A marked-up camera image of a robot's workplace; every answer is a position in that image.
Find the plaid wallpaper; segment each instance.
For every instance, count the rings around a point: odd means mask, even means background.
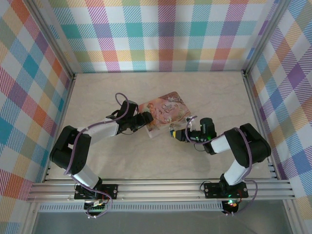
[[[14,234],[40,182],[69,78],[22,0],[0,1],[0,234]]]
[[[312,233],[312,0],[292,0],[251,75],[273,155]]]
[[[36,2],[73,69],[94,73],[241,70],[278,0]]]

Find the purple cable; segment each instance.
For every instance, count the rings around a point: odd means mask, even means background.
[[[107,197],[109,198],[109,200],[110,200],[110,206],[107,207],[107,209],[106,209],[105,211],[103,211],[102,213],[100,213],[99,215],[97,215],[97,216],[95,216],[95,217],[94,217],[94,215],[90,215],[90,213],[89,213],[89,210],[90,210],[90,209],[88,209],[88,210],[87,210],[87,215],[88,215],[89,217],[91,217],[91,218],[98,218],[98,217],[101,217],[102,215],[106,214],[106,213],[108,212],[108,210],[110,210],[110,209],[112,208],[113,199],[112,199],[112,197],[111,197],[109,194],[107,194],[107,193],[105,193],[105,192],[102,192],[102,191],[99,191],[99,190],[91,189],[91,188],[89,188],[88,186],[86,186],[85,184],[80,183],[80,182],[79,182],[75,177],[73,177],[73,176],[71,176],[71,178],[72,178],[75,182],[77,182],[79,185],[81,185],[83,188],[85,188],[85,189],[87,189],[87,190],[89,190],[89,191],[95,192],[95,193],[103,194],[104,196],[107,196]]]
[[[246,179],[246,182],[253,182],[255,184],[255,192],[253,195],[253,198],[250,200],[250,202],[248,202],[247,206],[245,206],[243,209],[237,211],[236,213],[241,213],[242,211],[245,211],[248,207],[250,207],[253,203],[253,201],[255,200],[255,197],[257,196],[258,193],[258,184],[257,182],[255,182],[253,179]]]
[[[115,99],[116,99],[116,101],[117,101],[117,103],[118,103],[119,105],[121,105],[121,104],[120,104],[120,102],[119,102],[118,99],[117,99],[117,95],[122,95],[122,96],[126,99],[126,101],[127,101],[127,109],[126,109],[125,113],[124,113],[122,116],[120,116],[120,117],[118,117],[118,118],[115,118],[115,119],[113,119],[113,120],[107,121],[107,122],[102,121],[102,122],[98,122],[98,123],[91,124],[90,126],[84,128],[84,129],[82,129],[82,130],[78,133],[77,137],[75,138],[74,145],[73,145],[73,150],[72,150],[72,154],[71,154],[71,157],[70,157],[70,160],[69,160],[67,169],[66,169],[66,171],[64,172],[64,175],[67,175],[67,174],[68,174],[69,170],[71,169],[71,167],[72,167],[72,165],[73,165],[73,161],[74,161],[74,157],[75,157],[76,145],[77,145],[78,139],[79,139],[79,137],[81,136],[81,134],[83,134],[85,131],[87,131],[87,129],[90,129],[90,128],[92,128],[92,127],[95,127],[95,126],[98,126],[98,125],[101,125],[101,124],[116,122],[117,120],[123,118],[123,117],[127,114],[128,110],[129,110],[129,100],[128,100],[128,98],[127,98],[124,94],[122,94],[122,93],[116,93],[116,94],[115,94]]]
[[[238,131],[240,133],[240,135],[242,136],[244,142],[245,142],[245,145],[246,145],[246,148],[247,148],[247,152],[248,152],[248,157],[249,157],[249,168],[248,168],[248,171],[245,172],[245,174],[243,175],[242,177],[242,180],[244,180],[246,178],[246,176],[249,175],[250,171],[252,170],[252,167],[253,167],[253,156],[252,156],[252,152],[250,150],[250,147],[249,147],[249,144],[248,144],[248,141],[244,135],[244,133],[242,132],[242,130],[240,130],[239,128],[233,128],[235,129],[236,131]]]

